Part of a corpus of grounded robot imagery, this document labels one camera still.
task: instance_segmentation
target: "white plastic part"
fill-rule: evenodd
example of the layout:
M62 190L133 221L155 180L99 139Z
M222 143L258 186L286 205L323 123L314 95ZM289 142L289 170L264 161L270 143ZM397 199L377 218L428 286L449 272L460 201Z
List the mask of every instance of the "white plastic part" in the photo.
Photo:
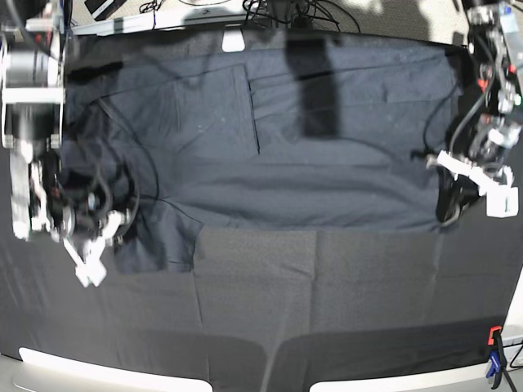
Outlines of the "white plastic part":
M487 216L508 218L519 213L519 190L512 188L514 174L510 167L503 166L505 184L499 184L487 176L481 167L462 162L445 151L439 153L436 161L450 170L454 178L458 175L466 176L478 185L479 195L487 196Z
M484 196L493 188L499 186L499 183L487 176L481 167L474 167L469 163L453 158L446 151L441 151L436 161L440 166L449 169L455 176L466 176L474 181L479 187L480 196Z
M487 216L509 218L519 212L519 190L509 185L500 185L487 193Z
M244 51L245 41L240 29L226 29L223 33L223 42L221 43L221 49L225 53L231 53L233 51Z
M156 392L212 392L212 387L203 380L129 372L56 357L24 347L20 348L19 353L24 363L29 365L78 378L125 385L129 387L129 391L132 391L133 388L142 388Z

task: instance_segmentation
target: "black cloth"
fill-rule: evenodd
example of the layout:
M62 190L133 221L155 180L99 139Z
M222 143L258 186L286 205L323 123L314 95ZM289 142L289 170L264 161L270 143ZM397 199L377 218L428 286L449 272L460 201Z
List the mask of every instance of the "black cloth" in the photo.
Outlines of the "black cloth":
M244 36L248 51L311 39L348 51L403 47L411 56L426 47L351 34ZM216 31L85 38L89 56L76 70L87 81L88 74L109 69L208 54L210 59L201 58L203 68L220 51L221 38ZM129 139L126 146L138 149ZM110 168L113 157L101 156ZM9 184L3 149L0 163L0 178ZM512 151L510 164L521 186L523 144ZM144 158L136 163L143 170L147 165ZM10 205L8 191L0 192L0 203ZM318 381L485 363L489 329L503 324L523 265L522 232L521 216L488 218L485 205L445 232L206 225L191 273L119 274L106 252L106 280L84 289L63 247L48 238L14 238L6 207L0 209L0 352L19 358L18 349L28 347L103 366L193 377L216 392L301 392Z
M312 41L72 79L67 128L145 195L121 270L190 270L203 225L437 229L438 175L412 155L443 145L462 55Z

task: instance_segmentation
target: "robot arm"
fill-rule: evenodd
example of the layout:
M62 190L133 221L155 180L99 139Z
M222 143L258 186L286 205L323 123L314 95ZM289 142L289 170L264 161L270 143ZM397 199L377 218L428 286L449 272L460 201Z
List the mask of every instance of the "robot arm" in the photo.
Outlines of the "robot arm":
M12 13L15 0L6 1ZM63 243L82 285L98 286L106 276L101 254L132 218L128 209L113 208L99 170L74 195L60 183L65 26L62 2L51 0L19 26L24 43L2 38L2 145L11 154L12 224L17 238L48 233Z
M427 156L427 166L442 175L438 218L456 221L479 198L487 215L518 213L518 189L505 165L517 144L523 116L518 106L523 85L523 42L512 9L499 0L463 0L470 32L468 49L483 91L449 140L448 150Z

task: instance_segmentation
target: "red clamp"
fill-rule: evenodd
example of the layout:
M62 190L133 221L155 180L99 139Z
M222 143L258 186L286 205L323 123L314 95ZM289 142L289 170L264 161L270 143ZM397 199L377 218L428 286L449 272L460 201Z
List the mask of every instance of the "red clamp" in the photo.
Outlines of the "red clamp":
M503 327L501 325L497 325L496 327L492 327L490 329L488 345L494 345L494 332L501 332L502 329Z

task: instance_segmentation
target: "wire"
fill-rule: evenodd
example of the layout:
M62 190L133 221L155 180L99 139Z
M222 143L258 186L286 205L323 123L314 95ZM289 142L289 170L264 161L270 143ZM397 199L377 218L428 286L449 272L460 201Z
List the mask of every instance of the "wire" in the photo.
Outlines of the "wire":
M483 91L483 94L480 95L480 97L477 99L477 101L469 109L468 113L465 115L465 117L463 117L463 119L459 122L458 126L456 127L456 131L454 131L454 134L452 135L452 138L449 142L449 151L451 153L455 153L454 146L456 144L456 140L458 140L459 135L461 134L461 132L463 132L465 126L472 120L472 118L477 114L478 110L483 105L488 94L490 94L490 90L492 90L492 86L494 85L495 79L496 77L494 75L489 79L489 83L487 84L486 89Z
M205 6L217 6L218 4L223 4L224 2L229 2L230 0L217 0L216 2L205 2L205 3L198 3L194 4L192 2L186 2L184 0L178 0L179 2L183 2L184 4L187 4L188 6L192 7L205 7Z
M503 375L507 379L507 383L508 383L508 386L510 386L510 390L512 392L517 392L516 386L514 385L514 381L512 381L512 378L508 374L507 369L504 367L501 371L503 372Z
M9 13L11 14L11 18L15 22L18 29L20 29L20 33L22 34L22 37L24 38L24 41L27 42L33 49L36 51L41 51L43 54L51 57L52 59L58 60L51 54L51 49L48 47L45 47L41 42L37 41L33 35L27 31L25 28L25 22L20 17L20 14L18 10L16 9L15 0L6 0L7 9L9 10Z
M146 14L151 11L159 11L165 0L151 0L150 2L144 2L140 6L140 13Z
M256 11L252 11L253 5L255 3L258 3L258 7L257 7ZM260 8L261 8L260 4L261 3L262 3L261 0L244 0L242 2L242 8L244 9L245 12L247 12L247 16L248 15L253 15L251 20L253 20L253 18L256 17L256 16L260 16L260 17L263 17L263 18L267 18L267 19L273 20L273 21L275 21L277 23L281 23L282 25L290 25L293 22L293 18L291 18L289 20L281 20L281 19L276 18L275 16L270 15L268 12L265 12L263 14L260 13Z
M140 13L146 14L147 12L153 12L153 30L156 29L156 11L159 11L165 0L151 0L150 2L144 2L140 6Z
M349 18L351 18L351 20L354 22L356 28L358 29L358 33L361 33L361 26L358 23L358 20L356 20L356 18L345 8L343 8L342 6L340 6L339 4L336 4L335 2L333 2L331 0L314 0L314 1L315 2L326 2L328 4L335 6L337 9L339 9L341 12L343 12L345 15L347 15Z

